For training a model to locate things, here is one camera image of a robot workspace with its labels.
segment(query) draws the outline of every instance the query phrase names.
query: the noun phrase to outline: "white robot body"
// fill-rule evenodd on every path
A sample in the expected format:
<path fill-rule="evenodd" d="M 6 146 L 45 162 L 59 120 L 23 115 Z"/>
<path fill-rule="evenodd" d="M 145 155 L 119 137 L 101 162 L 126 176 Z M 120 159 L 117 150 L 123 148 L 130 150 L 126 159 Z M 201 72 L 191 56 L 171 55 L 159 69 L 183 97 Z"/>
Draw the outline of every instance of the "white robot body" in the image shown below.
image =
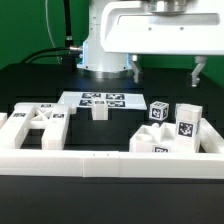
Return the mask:
<path fill-rule="evenodd" d="M 101 44 L 106 52 L 224 55 L 224 2 L 111 2 L 102 14 Z"/>
<path fill-rule="evenodd" d="M 101 78 L 103 73 L 114 73 L 130 70 L 127 54 L 106 53 L 100 44 L 101 15 L 104 7 L 111 0 L 91 0 L 89 5 L 89 36 L 83 43 L 83 60 L 78 68 L 91 71 L 94 77 Z"/>

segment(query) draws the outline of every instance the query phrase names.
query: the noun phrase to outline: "green background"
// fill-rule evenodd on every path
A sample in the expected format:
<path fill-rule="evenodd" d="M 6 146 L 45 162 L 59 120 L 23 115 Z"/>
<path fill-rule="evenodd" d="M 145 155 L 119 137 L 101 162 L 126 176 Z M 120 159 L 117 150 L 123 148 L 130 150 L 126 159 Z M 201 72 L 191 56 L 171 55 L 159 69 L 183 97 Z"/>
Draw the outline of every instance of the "green background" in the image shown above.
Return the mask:
<path fill-rule="evenodd" d="M 75 44 L 88 35 L 89 0 L 70 0 Z M 49 18 L 56 46 L 64 46 L 63 0 L 49 0 Z M 18 63 L 29 54 L 51 48 L 47 32 L 45 0 L 0 0 L 0 69 Z M 42 63 L 57 63 L 44 59 Z M 195 68 L 193 56 L 151 56 L 141 58 L 143 67 Z M 224 57 L 209 57 L 203 73 L 224 87 Z"/>

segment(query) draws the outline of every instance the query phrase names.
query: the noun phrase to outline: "black cable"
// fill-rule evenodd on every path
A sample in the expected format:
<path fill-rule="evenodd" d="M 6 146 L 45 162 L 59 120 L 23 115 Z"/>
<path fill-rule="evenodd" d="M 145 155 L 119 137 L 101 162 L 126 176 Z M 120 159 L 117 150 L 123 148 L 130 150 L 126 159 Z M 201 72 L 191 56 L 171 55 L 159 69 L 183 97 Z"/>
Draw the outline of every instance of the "black cable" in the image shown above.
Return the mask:
<path fill-rule="evenodd" d="M 65 12 L 65 46 L 70 47 L 74 44 L 72 38 L 72 29 L 71 29 L 71 16 L 70 16 L 70 2 L 69 0 L 64 0 L 64 12 Z"/>
<path fill-rule="evenodd" d="M 34 62 L 34 61 L 36 61 L 36 60 L 38 60 L 40 58 L 63 57 L 65 55 L 68 55 L 68 54 L 58 54 L 58 55 L 56 55 L 56 54 L 47 54 L 47 55 L 40 55 L 40 56 L 37 56 L 37 57 L 33 58 L 31 61 L 29 61 L 29 64 L 31 64 L 32 62 Z"/>
<path fill-rule="evenodd" d="M 50 49 L 37 51 L 37 52 L 29 55 L 28 57 L 24 58 L 20 63 L 26 63 L 28 60 L 30 60 L 31 58 L 33 58 L 39 54 L 48 53 L 48 52 L 57 52 L 57 51 L 68 51 L 68 50 L 70 50 L 69 47 L 57 47 L 57 48 L 50 48 Z"/>

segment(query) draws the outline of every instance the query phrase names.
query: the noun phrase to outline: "black surface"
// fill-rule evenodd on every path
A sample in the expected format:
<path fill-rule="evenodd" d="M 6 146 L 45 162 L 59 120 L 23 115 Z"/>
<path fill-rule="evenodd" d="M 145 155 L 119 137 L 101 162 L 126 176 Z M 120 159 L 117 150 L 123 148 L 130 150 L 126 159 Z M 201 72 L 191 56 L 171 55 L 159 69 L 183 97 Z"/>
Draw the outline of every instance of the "black surface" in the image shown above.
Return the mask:
<path fill-rule="evenodd" d="M 223 90 L 204 76 L 200 88 L 187 88 L 189 73 L 150 69 L 143 83 L 134 84 L 131 78 L 97 81 L 56 65 L 10 65 L 0 71 L 0 111 L 10 114 L 17 102 L 57 102 L 63 91 L 142 93 L 147 106 L 156 100 L 170 104 L 169 122 L 176 103 L 202 105 L 203 117 L 223 135 Z M 127 151 L 132 134 L 150 123 L 148 111 L 110 110 L 109 121 L 93 122 L 90 110 L 79 109 L 66 149 Z M 23 147 L 38 148 L 39 136 L 41 131 L 30 133 Z M 223 223 L 223 183 L 1 176 L 0 223 Z"/>

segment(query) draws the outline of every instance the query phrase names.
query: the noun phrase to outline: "black and white pattern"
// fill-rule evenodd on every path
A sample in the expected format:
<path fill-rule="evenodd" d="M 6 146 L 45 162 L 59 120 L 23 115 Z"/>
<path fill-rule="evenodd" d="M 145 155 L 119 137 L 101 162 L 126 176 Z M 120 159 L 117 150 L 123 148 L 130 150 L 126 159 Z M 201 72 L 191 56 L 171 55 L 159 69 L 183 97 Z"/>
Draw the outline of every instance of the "black and white pattern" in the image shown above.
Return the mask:
<path fill-rule="evenodd" d="M 103 105 L 105 104 L 105 102 L 103 100 L 97 100 L 97 101 L 94 101 L 95 104 L 100 104 L 100 105 Z"/>
<path fill-rule="evenodd" d="M 92 100 L 80 100 L 79 106 L 90 107 L 92 106 Z"/>
<path fill-rule="evenodd" d="M 168 112 L 168 109 L 164 108 L 164 110 L 163 110 L 163 118 L 167 117 L 167 112 Z"/>
<path fill-rule="evenodd" d="M 25 117 L 26 113 L 15 113 L 13 117 Z"/>
<path fill-rule="evenodd" d="M 157 108 L 152 108 L 152 118 L 160 119 L 161 110 Z"/>
<path fill-rule="evenodd" d="M 178 135 L 192 138 L 194 125 L 180 122 L 178 127 Z"/>
<path fill-rule="evenodd" d="M 155 147 L 154 152 L 167 153 L 167 152 L 169 152 L 169 149 L 168 148 L 162 148 L 162 147 Z"/>
<path fill-rule="evenodd" d="M 53 118 L 64 118 L 64 114 L 53 114 Z"/>
<path fill-rule="evenodd" d="M 82 98 L 84 99 L 101 98 L 101 93 L 83 93 Z"/>
<path fill-rule="evenodd" d="M 124 100 L 124 94 L 106 94 L 107 100 Z"/>
<path fill-rule="evenodd" d="M 125 107 L 124 101 L 107 101 L 108 107 Z"/>
<path fill-rule="evenodd" d="M 154 103 L 153 106 L 156 106 L 156 107 L 164 107 L 165 105 L 166 105 L 165 103 L 156 102 L 156 103 Z"/>
<path fill-rule="evenodd" d="M 43 108 L 50 108 L 50 107 L 51 107 L 51 104 L 42 104 L 40 107 L 43 107 Z"/>

